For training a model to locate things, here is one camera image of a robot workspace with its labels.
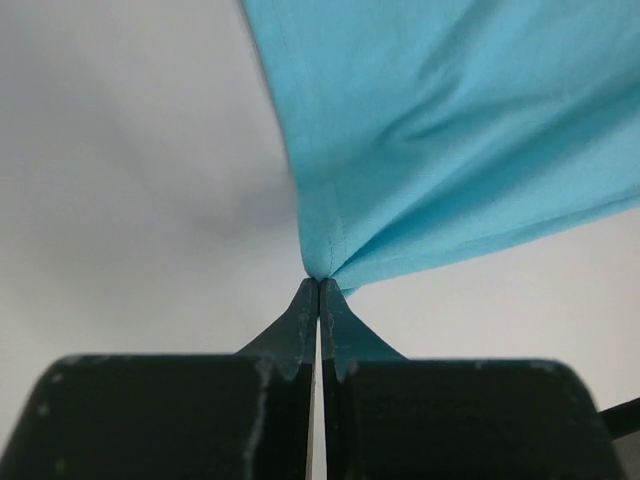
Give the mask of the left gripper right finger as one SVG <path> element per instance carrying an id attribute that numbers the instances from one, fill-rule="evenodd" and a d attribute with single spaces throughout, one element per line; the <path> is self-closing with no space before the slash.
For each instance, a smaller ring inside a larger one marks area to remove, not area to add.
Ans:
<path id="1" fill-rule="evenodd" d="M 319 294 L 331 479 L 623 479 L 623 410 L 599 412 L 582 380 L 547 359 L 414 360 Z"/>

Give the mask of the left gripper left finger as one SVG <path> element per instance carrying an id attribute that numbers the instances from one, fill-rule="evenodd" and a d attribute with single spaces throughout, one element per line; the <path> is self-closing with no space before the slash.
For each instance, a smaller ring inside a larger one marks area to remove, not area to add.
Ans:
<path id="1" fill-rule="evenodd" d="M 40 376 L 5 479 L 307 479 L 320 288 L 234 354 L 76 354 Z"/>

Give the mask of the teal polo shirt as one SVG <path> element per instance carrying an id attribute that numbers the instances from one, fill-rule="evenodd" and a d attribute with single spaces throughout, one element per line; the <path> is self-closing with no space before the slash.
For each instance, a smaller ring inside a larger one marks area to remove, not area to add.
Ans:
<path id="1" fill-rule="evenodd" d="M 635 1 L 247 1 L 306 272 L 346 292 L 639 204 Z"/>

